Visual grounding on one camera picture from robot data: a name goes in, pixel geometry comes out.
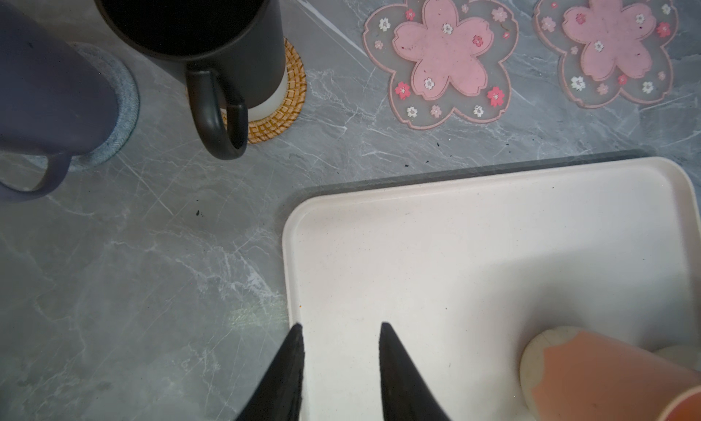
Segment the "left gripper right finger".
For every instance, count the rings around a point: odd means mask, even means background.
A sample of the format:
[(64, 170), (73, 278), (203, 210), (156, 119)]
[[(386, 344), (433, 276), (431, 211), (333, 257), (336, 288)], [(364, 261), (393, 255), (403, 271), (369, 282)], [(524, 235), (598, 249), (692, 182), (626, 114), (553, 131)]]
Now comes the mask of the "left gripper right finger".
[(384, 420), (448, 420), (394, 328), (383, 322), (379, 340)]

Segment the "blue woven round coaster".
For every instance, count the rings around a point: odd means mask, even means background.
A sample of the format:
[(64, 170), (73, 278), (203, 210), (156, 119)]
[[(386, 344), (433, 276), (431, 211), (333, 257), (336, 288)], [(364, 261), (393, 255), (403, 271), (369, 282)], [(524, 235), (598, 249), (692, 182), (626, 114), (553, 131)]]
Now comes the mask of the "blue woven round coaster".
[(116, 56), (95, 45), (69, 44), (69, 68), (52, 69), (47, 83), (55, 87), (43, 100), (49, 110), (37, 115), (31, 135), (36, 156), (71, 155), (71, 171), (109, 161), (128, 142), (139, 116), (136, 81)]

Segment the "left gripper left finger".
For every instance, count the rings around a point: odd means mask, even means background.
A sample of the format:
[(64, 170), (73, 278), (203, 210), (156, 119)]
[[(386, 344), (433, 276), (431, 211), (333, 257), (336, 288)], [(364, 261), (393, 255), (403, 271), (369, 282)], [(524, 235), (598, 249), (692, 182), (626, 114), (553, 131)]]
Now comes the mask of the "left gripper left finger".
[(237, 420), (299, 420), (304, 362), (302, 325), (295, 324)]

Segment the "black mug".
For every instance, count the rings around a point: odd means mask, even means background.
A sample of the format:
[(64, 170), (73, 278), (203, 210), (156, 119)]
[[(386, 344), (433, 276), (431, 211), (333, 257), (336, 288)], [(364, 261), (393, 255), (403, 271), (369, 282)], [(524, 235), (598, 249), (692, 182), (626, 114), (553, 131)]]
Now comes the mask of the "black mug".
[(221, 160), (288, 91), (279, 0), (94, 0), (120, 39), (186, 86), (195, 128)]

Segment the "purple mug white inside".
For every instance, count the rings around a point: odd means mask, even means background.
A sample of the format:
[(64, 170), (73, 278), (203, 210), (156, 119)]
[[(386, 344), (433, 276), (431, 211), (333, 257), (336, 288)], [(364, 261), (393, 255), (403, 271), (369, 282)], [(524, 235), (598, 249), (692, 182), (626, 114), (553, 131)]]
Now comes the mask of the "purple mug white inside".
[[(1, 3), (1, 149), (35, 156), (31, 135), (39, 124), (37, 115), (49, 110), (43, 103), (56, 92), (47, 79), (52, 69), (69, 68), (69, 44), (54, 37), (7, 1)], [(1, 185), (5, 202), (25, 202), (54, 191), (69, 172), (68, 153), (40, 154), (47, 159), (42, 180), (31, 190)]]

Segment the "pink flower coaster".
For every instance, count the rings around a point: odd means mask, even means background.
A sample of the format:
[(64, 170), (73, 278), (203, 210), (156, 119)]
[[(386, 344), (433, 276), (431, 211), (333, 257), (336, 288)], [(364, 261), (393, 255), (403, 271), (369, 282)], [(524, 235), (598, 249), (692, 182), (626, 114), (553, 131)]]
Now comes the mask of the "pink flower coaster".
[(390, 75), (396, 118), (428, 130), (453, 115), (492, 123), (505, 114), (512, 89), (504, 63), (519, 31), (496, 0), (403, 0), (368, 17), (363, 45)]
[(559, 54), (560, 84), (582, 108), (620, 96), (653, 105), (673, 88), (666, 50), (679, 26), (673, 0), (539, 0), (533, 26)]

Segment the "tan rattan round coaster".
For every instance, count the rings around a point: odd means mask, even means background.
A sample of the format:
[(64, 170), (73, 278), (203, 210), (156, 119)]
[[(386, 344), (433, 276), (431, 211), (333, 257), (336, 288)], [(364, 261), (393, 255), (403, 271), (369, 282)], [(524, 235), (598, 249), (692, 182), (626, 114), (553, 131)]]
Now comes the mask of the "tan rattan round coaster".
[(224, 105), (226, 139), (237, 150), (285, 132), (306, 100), (299, 54), (280, 32), (238, 43), (217, 83)]

